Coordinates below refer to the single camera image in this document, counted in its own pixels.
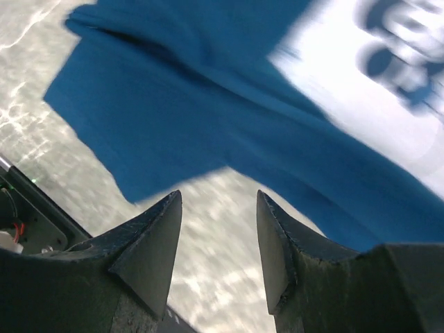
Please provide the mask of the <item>dark blue printed t-shirt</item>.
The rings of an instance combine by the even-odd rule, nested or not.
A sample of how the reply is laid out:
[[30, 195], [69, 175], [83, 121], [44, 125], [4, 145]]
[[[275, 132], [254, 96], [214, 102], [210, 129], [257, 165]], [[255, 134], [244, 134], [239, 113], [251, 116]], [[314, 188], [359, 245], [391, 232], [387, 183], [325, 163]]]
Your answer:
[[337, 243], [443, 240], [442, 1], [98, 1], [45, 101], [126, 199], [230, 167]]

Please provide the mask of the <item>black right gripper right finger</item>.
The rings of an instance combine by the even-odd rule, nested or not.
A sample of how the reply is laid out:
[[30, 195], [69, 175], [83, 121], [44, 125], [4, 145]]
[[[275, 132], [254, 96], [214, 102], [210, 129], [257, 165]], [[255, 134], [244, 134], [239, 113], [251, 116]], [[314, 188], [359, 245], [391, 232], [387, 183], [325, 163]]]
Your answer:
[[443, 245], [359, 253], [257, 194], [268, 312], [278, 332], [442, 332]]

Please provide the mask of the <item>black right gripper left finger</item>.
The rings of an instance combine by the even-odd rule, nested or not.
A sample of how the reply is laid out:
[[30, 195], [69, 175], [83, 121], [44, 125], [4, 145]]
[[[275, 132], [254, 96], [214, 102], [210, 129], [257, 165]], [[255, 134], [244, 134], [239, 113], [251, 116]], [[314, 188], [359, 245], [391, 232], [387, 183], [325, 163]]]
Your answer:
[[1, 251], [2, 332], [156, 332], [182, 220], [173, 191], [139, 216], [65, 251]]

